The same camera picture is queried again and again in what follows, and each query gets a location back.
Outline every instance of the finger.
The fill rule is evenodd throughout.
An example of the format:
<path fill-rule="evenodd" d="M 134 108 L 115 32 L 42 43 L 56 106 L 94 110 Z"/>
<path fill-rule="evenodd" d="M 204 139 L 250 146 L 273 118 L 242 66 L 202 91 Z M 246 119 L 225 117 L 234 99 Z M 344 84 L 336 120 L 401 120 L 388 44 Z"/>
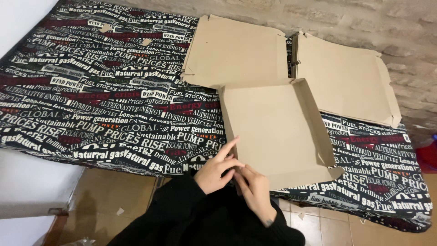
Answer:
<path fill-rule="evenodd" d="M 223 170 L 223 172 L 226 169 L 234 167 L 234 166 L 243 168 L 245 166 L 245 164 L 239 162 L 239 160 L 237 160 L 237 159 L 229 159 L 229 160 L 225 160 L 224 162 L 219 163 L 219 167 L 220 167 L 220 169 Z"/>
<path fill-rule="evenodd" d="M 235 172 L 234 178 L 237 181 L 238 185 L 240 186 L 241 193 L 243 193 L 244 197 L 253 196 L 252 191 L 249 189 L 249 186 L 247 185 L 243 176 L 241 176 L 238 172 Z"/>
<path fill-rule="evenodd" d="M 254 174 L 260 174 L 257 170 L 255 170 L 253 167 L 251 167 L 250 165 L 246 165 L 246 168 L 251 171 Z"/>
<path fill-rule="evenodd" d="M 230 154 L 225 157 L 225 161 L 234 158 L 234 154 Z"/>
<path fill-rule="evenodd" d="M 247 181 L 252 182 L 252 180 L 255 178 L 256 174 L 251 172 L 248 168 L 244 167 L 240 169 L 241 175 L 243 175 Z"/>
<path fill-rule="evenodd" d="M 229 170 L 228 173 L 226 173 L 226 175 L 224 175 L 222 177 L 220 182 L 223 184 L 223 186 L 225 186 L 232 179 L 232 177 L 234 176 L 234 173 L 235 173 L 235 169 L 231 169 L 231 170 Z"/>
<path fill-rule="evenodd" d="M 225 159 L 226 155 L 231 151 L 232 147 L 235 146 L 235 144 L 240 140 L 240 136 L 237 136 L 234 138 L 234 140 L 230 141 L 229 143 L 225 144 L 217 153 L 215 156 L 216 159 L 219 161 L 222 161 Z"/>

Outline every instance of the torn cardboard edge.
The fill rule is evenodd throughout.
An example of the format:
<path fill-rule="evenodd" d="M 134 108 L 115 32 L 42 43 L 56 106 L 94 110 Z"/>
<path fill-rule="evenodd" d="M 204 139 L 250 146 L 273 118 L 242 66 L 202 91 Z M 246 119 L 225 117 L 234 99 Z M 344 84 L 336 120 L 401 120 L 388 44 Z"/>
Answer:
<path fill-rule="evenodd" d="M 398 126 L 401 114 L 380 53 L 303 32 L 292 39 L 292 50 L 292 77 L 307 79 L 320 111 Z"/>
<path fill-rule="evenodd" d="M 184 81 L 214 89 L 232 83 L 288 83 L 285 34 L 270 27 L 204 15 L 182 71 Z"/>
<path fill-rule="evenodd" d="M 271 190 L 331 181 L 344 173 L 331 168 L 332 145 L 305 79 L 261 88 L 229 84 L 218 91 L 227 140 L 241 136 L 234 154 L 263 173 Z"/>

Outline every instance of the wrist tattoo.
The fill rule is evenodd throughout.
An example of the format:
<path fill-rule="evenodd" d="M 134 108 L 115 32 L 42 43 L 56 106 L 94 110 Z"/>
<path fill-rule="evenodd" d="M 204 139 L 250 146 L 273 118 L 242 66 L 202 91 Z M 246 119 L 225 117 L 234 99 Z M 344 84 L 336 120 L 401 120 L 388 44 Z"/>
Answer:
<path fill-rule="evenodd" d="M 266 227 L 269 227 L 269 226 L 271 226 L 273 224 L 273 221 L 272 220 L 267 220 L 266 221 Z"/>

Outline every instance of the left hand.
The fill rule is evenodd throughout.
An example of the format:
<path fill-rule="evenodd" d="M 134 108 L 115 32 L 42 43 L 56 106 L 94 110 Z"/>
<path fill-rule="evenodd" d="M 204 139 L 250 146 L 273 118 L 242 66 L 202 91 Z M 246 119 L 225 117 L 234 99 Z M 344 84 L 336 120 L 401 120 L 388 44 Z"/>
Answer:
<path fill-rule="evenodd" d="M 244 167 L 245 165 L 233 158 L 234 155 L 226 157 L 231 151 L 232 147 L 238 142 L 239 136 L 237 136 L 231 142 L 225 144 L 217 153 L 214 158 L 209 159 L 206 164 L 194 175 L 194 180 L 205 194 L 213 193 L 219 190 L 232 179 L 235 173 L 235 169 L 229 170 L 226 175 L 222 177 L 222 173 L 234 166 Z"/>

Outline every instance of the hand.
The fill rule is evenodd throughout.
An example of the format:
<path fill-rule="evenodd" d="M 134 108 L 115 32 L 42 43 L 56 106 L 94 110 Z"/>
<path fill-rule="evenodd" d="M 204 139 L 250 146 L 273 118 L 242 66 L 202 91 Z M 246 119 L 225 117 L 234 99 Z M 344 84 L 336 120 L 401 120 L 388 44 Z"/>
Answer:
<path fill-rule="evenodd" d="M 234 154 L 226 157 L 232 147 L 238 142 L 237 136 L 231 142 L 225 144 L 214 158 L 209 159 L 206 164 L 194 175 L 194 180 L 205 194 L 219 190 L 232 179 L 234 169 L 229 170 L 225 176 L 222 173 L 233 166 L 244 167 L 245 165 L 234 158 Z"/>
<path fill-rule="evenodd" d="M 234 177 L 240 186 L 247 206 L 261 220 L 265 227 L 273 224 L 276 218 L 276 209 L 270 203 L 269 180 L 266 176 L 258 173 L 251 166 L 246 165 L 234 173 Z"/>

